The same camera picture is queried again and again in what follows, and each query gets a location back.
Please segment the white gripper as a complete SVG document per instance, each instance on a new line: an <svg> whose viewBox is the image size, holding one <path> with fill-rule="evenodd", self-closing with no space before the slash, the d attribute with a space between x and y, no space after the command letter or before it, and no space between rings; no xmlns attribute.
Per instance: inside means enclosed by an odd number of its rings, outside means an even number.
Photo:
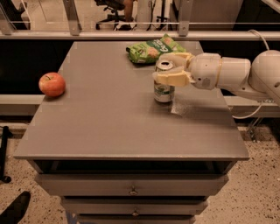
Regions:
<svg viewBox="0 0 280 224"><path fill-rule="evenodd" d="M169 60L176 68L168 71L154 72L156 83L184 87L192 84L198 89L215 88L218 71L221 68L221 56L217 53L202 53L194 57L190 52L169 52L159 57Z"/></svg>

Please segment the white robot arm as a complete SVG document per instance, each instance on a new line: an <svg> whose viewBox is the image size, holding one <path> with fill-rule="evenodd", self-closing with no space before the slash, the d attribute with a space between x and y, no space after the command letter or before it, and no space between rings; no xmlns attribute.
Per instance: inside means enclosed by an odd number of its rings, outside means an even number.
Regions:
<svg viewBox="0 0 280 224"><path fill-rule="evenodd" d="M271 99L280 105L280 52L261 52L254 60L222 57L218 53L171 52L159 57L171 69L152 74L155 82L198 89L225 89L255 101Z"/></svg>

